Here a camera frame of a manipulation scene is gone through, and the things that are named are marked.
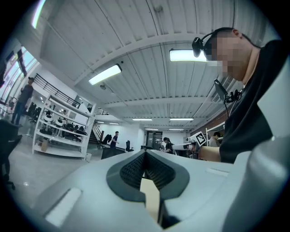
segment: shelving unit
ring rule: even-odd
[[[219,124],[217,126],[214,126],[213,128],[210,128],[210,129],[205,128],[206,134],[207,134],[207,146],[208,146],[208,143],[209,143],[209,140],[210,140],[210,138],[208,137],[208,132],[209,131],[216,132],[216,131],[221,131],[221,130],[224,130],[224,129],[225,129],[225,122],[222,122],[221,124]]]
[[[53,110],[52,107],[53,105],[55,105],[57,108],[60,109],[65,109],[68,110],[70,112],[73,112],[77,117],[77,115],[81,115],[83,117],[84,120],[76,120],[75,118],[70,118],[67,115],[63,115],[61,112],[57,111],[57,110]],[[33,137],[33,146],[32,146],[32,153],[34,154],[34,151],[40,151],[40,152],[44,152],[44,153],[49,153],[49,154],[53,154],[53,155],[61,155],[61,156],[70,156],[70,157],[85,157],[86,156],[86,152],[87,152],[87,145],[89,142],[89,138],[90,138],[90,133],[92,131],[92,127],[93,127],[93,123],[95,120],[94,117],[94,111],[95,111],[96,105],[94,104],[92,106],[92,111],[90,114],[81,111],[80,109],[75,108],[72,105],[69,105],[67,102],[62,101],[61,99],[57,98],[55,95],[50,94],[45,103],[44,106],[41,109],[41,112],[39,114],[37,123],[36,123],[36,127],[35,127],[35,131],[34,131],[34,137]],[[84,127],[84,131],[87,132],[87,135],[82,135],[73,131],[69,131],[66,130],[64,128],[59,128],[53,124],[50,124],[46,121],[43,120],[43,117],[45,115],[46,111],[50,111],[51,115],[53,117],[54,120],[57,120],[59,117],[61,118],[65,118],[69,123],[69,121],[71,121],[72,123],[75,124],[79,124],[81,126]],[[54,129],[58,129],[59,131],[65,131],[67,133],[73,134],[73,135],[77,135],[78,138],[81,140],[81,142],[78,141],[73,141],[73,140],[69,140],[66,138],[63,138],[61,136],[58,135],[47,135],[44,134],[42,132],[40,132],[40,129],[43,127],[52,127]],[[39,138],[46,138],[49,141],[53,140],[53,141],[57,141],[58,143],[62,143],[62,147],[63,148],[59,148],[51,143],[48,143],[48,147],[46,149],[46,151],[42,151],[41,150],[41,146],[38,145],[38,140]]]

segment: brick wall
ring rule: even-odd
[[[232,109],[233,104],[231,104],[228,108],[227,111],[228,113],[230,113],[231,109]],[[208,122],[207,124],[205,124],[202,127],[199,127],[198,129],[194,130],[193,132],[190,133],[190,136],[194,135],[195,133],[202,131],[203,134],[206,133],[205,128],[213,128],[214,126],[217,126],[219,124],[221,124],[222,122],[224,122],[227,119],[227,113],[226,110],[224,110],[222,113],[220,113],[218,116],[216,116],[214,119],[212,119],[210,122]]]

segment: staircase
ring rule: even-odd
[[[92,127],[92,131],[90,134],[89,143],[91,144],[99,144],[99,140],[101,139],[101,131],[99,127],[97,126],[96,122],[94,122],[94,125]]]

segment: ceiling beam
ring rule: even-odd
[[[197,103],[202,104],[205,101],[212,102],[212,97],[169,97],[169,98],[154,98],[145,100],[115,102],[105,104],[105,108],[126,107],[126,106],[142,106],[142,105],[156,105],[156,104],[179,104],[179,103]]]
[[[112,53],[105,56],[104,58],[98,60],[92,66],[90,66],[87,70],[85,70],[81,76],[79,76],[76,81],[75,85],[78,84],[82,79],[84,79],[88,74],[92,73],[92,70],[98,69],[100,66],[104,65],[105,63],[118,58],[126,53],[130,53],[134,50],[139,48],[143,48],[146,46],[159,44],[159,43],[167,43],[167,42],[174,42],[174,41],[193,41],[195,37],[202,38],[204,34],[192,34],[192,33],[184,33],[184,34],[163,34],[158,36],[153,36],[146,39],[138,40],[134,43],[130,43]]]

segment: floor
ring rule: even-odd
[[[4,118],[8,120],[10,116],[6,115]],[[10,180],[14,182],[16,190],[13,191],[10,186],[8,189],[15,198],[32,207],[37,196],[47,187],[88,162],[81,158],[41,152],[33,155],[33,138],[29,134],[31,131],[33,134],[35,124],[31,124],[28,119],[26,116],[21,118],[20,124],[23,127],[19,128],[19,134],[23,137],[9,156]],[[96,162],[102,157],[102,149],[96,145],[89,144],[87,152],[92,154],[90,162]]]

